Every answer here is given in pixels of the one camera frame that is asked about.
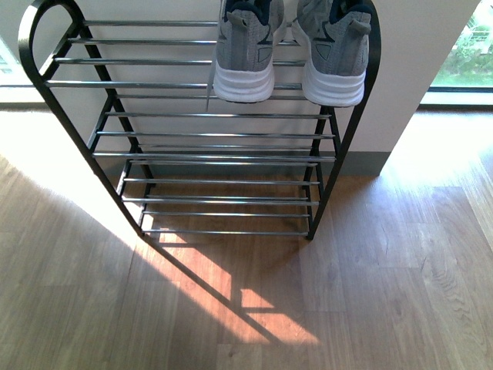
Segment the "sunlight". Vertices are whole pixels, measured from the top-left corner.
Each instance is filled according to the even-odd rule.
[[[226,338],[233,335],[242,343],[318,345],[320,342],[302,324],[275,308],[265,298],[250,288],[233,291],[232,276],[221,266],[192,247],[166,248],[180,262],[203,280],[210,289],[202,288],[192,278],[170,262],[163,263],[156,258],[157,252],[137,248],[136,253],[163,277],[170,281],[179,281],[179,290],[201,307],[208,315],[217,320],[226,330]],[[240,304],[235,304],[233,296],[240,294]]]
[[[51,113],[0,112],[0,154],[41,188],[71,200],[124,243],[137,235]],[[138,212],[135,206],[131,212]]]

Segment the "metal shoe rack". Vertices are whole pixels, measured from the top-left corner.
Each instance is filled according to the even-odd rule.
[[[367,3],[374,9],[372,2]],[[57,6],[68,12],[72,24],[38,68],[33,56],[36,30],[43,15]],[[213,39],[93,37],[94,29],[103,27],[158,28],[160,35],[166,35],[167,30],[179,28],[215,28],[216,22],[89,21],[73,0],[36,0],[22,19],[19,51],[28,77],[136,232],[147,241],[156,241],[157,236],[168,233],[286,235],[313,239],[377,76],[381,54],[377,13],[372,17],[364,98],[354,107],[344,136],[339,134],[334,107],[317,108],[304,101],[299,82],[277,83],[270,100],[259,104],[271,107],[276,101],[288,102],[285,106],[296,108],[303,103],[312,105],[317,110],[315,113],[299,114],[296,109],[282,113],[266,109],[268,113],[258,113],[258,104],[254,110],[252,105],[222,102],[214,95],[211,96],[211,112],[205,113],[207,72],[200,83],[170,82],[173,78],[168,77],[173,77],[171,68],[177,66],[181,69],[205,66],[206,71],[210,60],[168,59],[167,55],[144,59],[140,54],[103,58],[102,52],[129,45],[149,48],[158,45],[180,50],[209,46],[206,51],[202,49],[202,58],[210,58]],[[74,48],[85,50],[87,57],[67,57]],[[278,49],[284,48],[289,53],[297,50],[297,44],[285,41],[278,46]],[[277,69],[300,70],[303,64],[300,60],[274,58]],[[61,66],[74,69],[91,66],[99,79],[55,79]],[[132,76],[115,80],[112,76],[120,76],[114,72],[120,66],[158,66],[162,68],[156,76],[159,82],[132,81]],[[89,138],[82,137],[80,128],[76,128],[55,94],[55,91],[74,89],[99,89],[105,93],[102,106],[96,108],[100,114]],[[140,108],[145,110],[128,109],[128,106],[138,107],[140,102],[145,102],[145,108]],[[226,109],[218,113],[222,107],[238,107],[240,112],[228,113]],[[117,122],[118,129],[108,124],[110,119]],[[139,119],[153,120],[154,127],[158,123],[160,130],[146,131],[149,125]],[[220,121],[222,124],[218,126],[223,129],[224,122],[230,123],[229,129],[211,130],[214,120]],[[293,120],[300,123],[299,127],[305,128],[306,121],[312,126],[306,125],[303,133],[270,129],[279,127],[271,125],[272,122]],[[256,122],[253,128],[261,122],[264,129],[261,132],[248,130],[250,121]],[[124,150],[106,149],[105,145],[111,144],[111,140],[121,141],[122,138],[126,143]],[[320,147],[326,145],[324,142],[330,143],[333,147],[330,152],[334,155],[320,153]],[[121,174],[113,177],[114,166],[103,165],[105,160],[116,160]],[[129,210],[130,204],[139,210],[137,214]]]

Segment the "gray sneaker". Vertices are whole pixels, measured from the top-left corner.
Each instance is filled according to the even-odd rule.
[[[226,0],[221,8],[213,88],[237,103],[268,99],[273,46],[286,34],[283,0]]]
[[[362,0],[299,0],[293,36],[306,46],[304,95],[324,106],[355,106],[364,94],[371,9]]]

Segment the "metal rod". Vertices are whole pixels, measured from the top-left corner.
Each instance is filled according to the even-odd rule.
[[[285,161],[285,162],[334,162],[335,156],[241,156],[229,154],[183,154],[183,153],[114,153],[98,152],[94,157],[126,158],[131,160],[253,160],[253,161]]]
[[[245,197],[245,196],[226,196],[226,195],[149,195],[147,199],[176,199],[176,200],[261,200],[261,201],[279,201],[279,202],[296,202],[299,200],[306,201],[308,198],[301,197]]]
[[[137,179],[127,178],[129,183],[168,183],[168,184],[209,184],[209,185],[275,185],[275,186],[313,186],[317,181],[262,181],[262,180],[194,180],[194,179]]]
[[[206,150],[206,149],[255,149],[255,150],[288,150],[290,152],[307,152],[309,146],[281,146],[281,145],[173,145],[173,144],[140,144],[141,148],[167,148],[167,149],[187,149],[187,150]]]
[[[240,139],[245,137],[257,139],[332,139],[331,134],[296,134],[296,133],[136,133],[136,132],[98,132],[100,136],[138,137],[138,136],[168,136],[168,137],[202,137]]]
[[[150,216],[184,216],[184,217],[266,217],[266,218],[308,218],[307,214],[231,214],[213,212],[158,212],[148,210],[144,212]]]
[[[163,46],[214,46],[215,40],[181,40],[181,39],[96,39],[70,38],[72,44],[83,45],[163,45]],[[282,41],[278,46],[298,46],[294,41]]]
[[[140,27],[217,27],[213,21],[113,21],[113,20],[85,20],[89,26],[140,26]]]
[[[275,166],[275,167],[315,167],[316,163],[302,162],[253,162],[253,161],[200,161],[200,160],[131,160],[139,166]]]
[[[212,234],[212,235],[263,235],[279,237],[306,237],[307,232],[295,231],[216,231],[216,230],[161,230],[144,229],[144,234]]]
[[[306,200],[276,200],[276,198],[248,199],[243,197],[235,200],[234,197],[217,197],[216,199],[207,197],[170,197],[170,198],[123,198],[125,203],[148,203],[148,204],[223,204],[223,205],[244,205],[244,206],[317,206],[318,202]]]
[[[58,64],[89,66],[210,66],[210,60],[54,58]],[[303,67],[304,60],[274,60],[274,66]]]
[[[143,94],[119,94],[117,99],[190,99],[190,100],[206,100],[207,95],[143,95]],[[219,100],[215,95],[209,97],[211,100]],[[284,96],[271,95],[268,100],[300,100],[306,101],[304,96]]]
[[[247,119],[327,119],[328,114],[275,114],[275,113],[144,113],[144,112],[107,112],[110,117],[168,117],[168,118],[247,118]]]
[[[127,81],[60,81],[45,82],[49,88],[87,88],[87,89],[206,89],[206,83],[174,83],[174,82],[127,82]],[[275,90],[300,91],[300,83],[277,83]]]

